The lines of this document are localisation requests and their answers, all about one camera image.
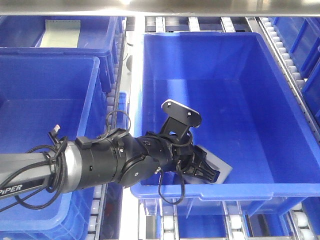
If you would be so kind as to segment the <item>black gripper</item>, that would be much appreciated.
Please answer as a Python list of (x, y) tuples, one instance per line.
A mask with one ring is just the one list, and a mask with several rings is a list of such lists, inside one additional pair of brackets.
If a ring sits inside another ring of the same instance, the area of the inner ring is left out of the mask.
[(193, 145), (193, 136), (187, 133), (186, 144), (179, 145), (176, 143), (176, 135), (169, 136), (146, 132), (145, 147), (149, 155), (159, 162), (160, 168), (164, 172), (176, 171), (182, 175), (197, 178), (214, 184), (217, 182), (220, 171), (211, 168), (206, 162), (206, 153), (197, 145)]

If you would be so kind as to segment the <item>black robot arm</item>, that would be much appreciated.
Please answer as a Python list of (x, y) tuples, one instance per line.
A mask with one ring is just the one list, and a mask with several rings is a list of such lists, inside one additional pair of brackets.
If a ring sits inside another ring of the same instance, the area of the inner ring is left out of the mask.
[(134, 137), (117, 128), (97, 139), (52, 140), (53, 145), (25, 153), (1, 154), (2, 199), (37, 189), (64, 194), (112, 182), (128, 188), (158, 172), (175, 171), (208, 183), (216, 183), (221, 175), (209, 164), (212, 154), (194, 145), (190, 133), (178, 137), (148, 132)]

